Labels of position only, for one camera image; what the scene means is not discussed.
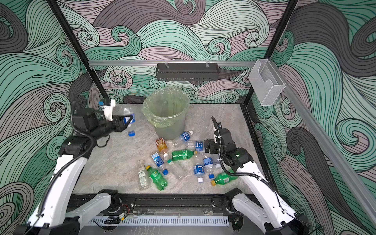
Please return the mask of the blue label bottle white cap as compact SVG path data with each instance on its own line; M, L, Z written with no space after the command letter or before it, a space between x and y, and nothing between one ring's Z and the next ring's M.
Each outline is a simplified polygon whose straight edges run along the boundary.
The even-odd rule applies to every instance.
M203 141L187 141L185 142L185 149L190 151L202 152L204 151Z

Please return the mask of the blue label bottle front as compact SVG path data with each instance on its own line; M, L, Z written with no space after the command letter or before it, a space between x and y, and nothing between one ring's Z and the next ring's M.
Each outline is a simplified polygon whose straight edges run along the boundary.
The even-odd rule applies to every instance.
M204 171L204 167L201 164L196 164L193 167L193 174L197 178L197 182L198 183L203 183L204 182L203 177L205 175L205 171Z

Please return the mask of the clear bottle white label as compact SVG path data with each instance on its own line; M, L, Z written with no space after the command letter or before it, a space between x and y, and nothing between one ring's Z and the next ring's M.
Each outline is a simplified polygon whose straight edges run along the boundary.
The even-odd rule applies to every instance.
M150 181L148 172L145 168L144 160L138 161L138 177L139 177L139 189L141 191L146 190L150 187Z

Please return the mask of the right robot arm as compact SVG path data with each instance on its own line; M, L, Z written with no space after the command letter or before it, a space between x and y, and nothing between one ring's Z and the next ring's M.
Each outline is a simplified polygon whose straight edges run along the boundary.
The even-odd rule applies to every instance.
M297 214L282 199L260 172L250 153L236 146L228 129L216 127L209 151L218 154L226 174L244 181L257 199L251 201L244 193L232 190L233 208L246 216L266 235L308 235L313 228L303 214Z

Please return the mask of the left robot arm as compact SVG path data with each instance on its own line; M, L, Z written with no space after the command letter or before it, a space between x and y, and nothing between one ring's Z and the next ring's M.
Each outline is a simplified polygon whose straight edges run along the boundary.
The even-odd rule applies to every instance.
M134 116L114 115L112 107L106 105L102 111L72 108L70 116L71 126L77 134L63 142L41 203L26 225L16 228L16 235L77 235L99 213L120 209L117 190L100 190L88 202L67 211L73 188L98 139L126 130Z

